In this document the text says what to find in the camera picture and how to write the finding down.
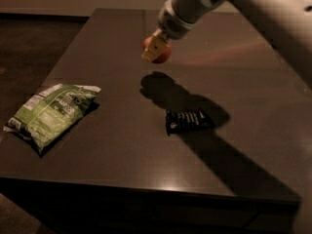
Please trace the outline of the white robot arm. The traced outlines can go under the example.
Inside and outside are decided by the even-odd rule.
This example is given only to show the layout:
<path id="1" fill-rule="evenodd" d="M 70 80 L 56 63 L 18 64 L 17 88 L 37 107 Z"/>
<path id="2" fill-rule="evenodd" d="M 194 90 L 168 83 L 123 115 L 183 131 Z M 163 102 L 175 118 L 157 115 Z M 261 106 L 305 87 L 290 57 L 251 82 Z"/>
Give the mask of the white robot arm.
<path id="1" fill-rule="evenodd" d="M 167 0 L 142 57 L 155 61 L 205 14 L 232 4 L 306 83 L 312 83 L 312 0 Z"/>

